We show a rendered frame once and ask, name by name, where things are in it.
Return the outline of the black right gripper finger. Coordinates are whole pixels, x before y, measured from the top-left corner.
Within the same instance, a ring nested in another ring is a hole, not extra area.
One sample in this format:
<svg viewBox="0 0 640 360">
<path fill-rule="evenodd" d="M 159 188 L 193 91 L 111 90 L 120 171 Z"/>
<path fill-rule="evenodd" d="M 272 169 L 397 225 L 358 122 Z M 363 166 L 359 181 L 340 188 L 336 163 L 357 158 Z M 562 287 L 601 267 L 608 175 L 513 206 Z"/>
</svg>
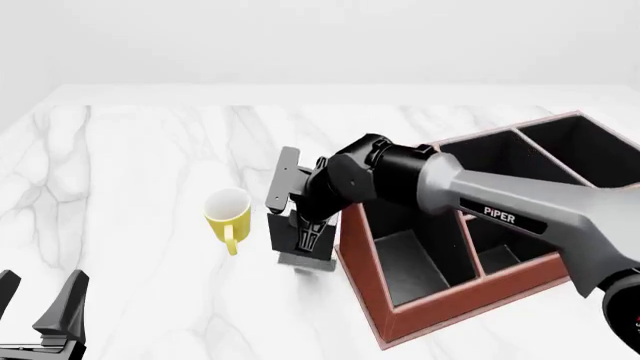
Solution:
<svg viewBox="0 0 640 360">
<path fill-rule="evenodd" d="M 307 221 L 304 218 L 299 218 L 296 248 L 299 251 L 313 251 L 327 223 L 328 221 Z"/>
</svg>

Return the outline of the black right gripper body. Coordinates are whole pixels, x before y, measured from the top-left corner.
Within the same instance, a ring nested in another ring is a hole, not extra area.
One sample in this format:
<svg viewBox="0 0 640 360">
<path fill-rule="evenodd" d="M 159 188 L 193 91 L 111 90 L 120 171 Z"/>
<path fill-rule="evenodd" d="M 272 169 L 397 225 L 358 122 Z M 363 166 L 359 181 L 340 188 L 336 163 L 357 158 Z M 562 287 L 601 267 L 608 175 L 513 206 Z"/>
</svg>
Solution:
<svg viewBox="0 0 640 360">
<path fill-rule="evenodd" d="M 288 203 L 294 206 L 288 216 L 288 224 L 297 227 L 298 215 L 300 210 L 302 218 L 312 223 L 328 221 L 333 215 L 344 209 L 344 202 L 338 198 L 297 198 L 289 200 Z"/>
</svg>

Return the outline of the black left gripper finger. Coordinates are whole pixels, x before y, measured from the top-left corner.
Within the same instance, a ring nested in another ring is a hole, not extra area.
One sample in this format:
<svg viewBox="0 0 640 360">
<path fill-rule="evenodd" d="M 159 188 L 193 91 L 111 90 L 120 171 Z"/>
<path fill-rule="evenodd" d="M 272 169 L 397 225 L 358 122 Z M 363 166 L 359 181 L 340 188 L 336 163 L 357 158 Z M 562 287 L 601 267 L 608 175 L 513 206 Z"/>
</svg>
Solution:
<svg viewBox="0 0 640 360">
<path fill-rule="evenodd" d="M 76 269 L 47 311 L 33 324 L 43 342 L 85 342 L 84 310 L 89 277 Z"/>
<path fill-rule="evenodd" d="M 11 270 L 6 269 L 0 273 L 0 320 L 15 295 L 20 282 L 20 276 Z"/>
</svg>

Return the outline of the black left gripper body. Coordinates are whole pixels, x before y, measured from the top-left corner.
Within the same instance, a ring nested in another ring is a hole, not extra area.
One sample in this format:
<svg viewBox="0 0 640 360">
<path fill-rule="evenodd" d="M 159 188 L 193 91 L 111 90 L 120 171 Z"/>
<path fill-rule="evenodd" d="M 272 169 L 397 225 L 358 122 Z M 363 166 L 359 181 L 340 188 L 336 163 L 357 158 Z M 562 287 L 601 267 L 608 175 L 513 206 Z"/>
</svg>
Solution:
<svg viewBox="0 0 640 360">
<path fill-rule="evenodd" d="M 0 344 L 0 360 L 82 360 L 85 335 L 42 335 L 40 344 Z"/>
</svg>

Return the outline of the black book with grey pages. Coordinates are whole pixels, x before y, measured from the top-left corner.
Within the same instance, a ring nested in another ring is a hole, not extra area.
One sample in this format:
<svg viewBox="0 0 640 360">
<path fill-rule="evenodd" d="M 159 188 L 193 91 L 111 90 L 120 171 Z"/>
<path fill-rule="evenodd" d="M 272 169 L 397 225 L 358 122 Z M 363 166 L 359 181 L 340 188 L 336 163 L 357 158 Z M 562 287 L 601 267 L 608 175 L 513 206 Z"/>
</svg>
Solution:
<svg viewBox="0 0 640 360">
<path fill-rule="evenodd" d="M 328 220 L 313 251 L 299 251 L 296 248 L 298 229 L 288 224 L 289 215 L 268 214 L 267 216 L 272 250 L 279 253 L 279 264 L 306 272 L 335 271 L 336 258 L 333 257 L 333 246 L 337 224 L 333 218 Z"/>
</svg>

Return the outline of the red-brown desk caddy black inside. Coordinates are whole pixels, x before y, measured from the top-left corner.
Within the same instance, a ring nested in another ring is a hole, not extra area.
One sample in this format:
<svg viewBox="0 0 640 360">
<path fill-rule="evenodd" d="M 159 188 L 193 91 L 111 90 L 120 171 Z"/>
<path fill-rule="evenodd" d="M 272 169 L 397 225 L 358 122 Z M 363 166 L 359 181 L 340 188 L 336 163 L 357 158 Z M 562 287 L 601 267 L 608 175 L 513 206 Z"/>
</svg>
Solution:
<svg viewBox="0 0 640 360">
<path fill-rule="evenodd" d="M 579 112 L 434 147 L 470 170 L 640 188 L 640 140 Z M 425 217 L 374 201 L 345 209 L 341 221 L 336 251 L 382 348 L 568 281 L 550 245 L 468 213 Z"/>
</svg>

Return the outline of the yellow mug with white inside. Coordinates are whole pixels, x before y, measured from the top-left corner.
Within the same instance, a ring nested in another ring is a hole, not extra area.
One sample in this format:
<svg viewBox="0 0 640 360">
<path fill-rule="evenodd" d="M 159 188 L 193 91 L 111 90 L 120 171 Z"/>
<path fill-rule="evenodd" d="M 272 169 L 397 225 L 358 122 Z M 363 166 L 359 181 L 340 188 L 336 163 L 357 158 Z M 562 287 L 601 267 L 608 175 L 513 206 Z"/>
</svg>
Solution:
<svg viewBox="0 0 640 360">
<path fill-rule="evenodd" d="M 228 254 L 238 254 L 238 244 L 251 230 L 251 197 L 241 188 L 215 191 L 204 202 L 204 217 Z"/>
</svg>

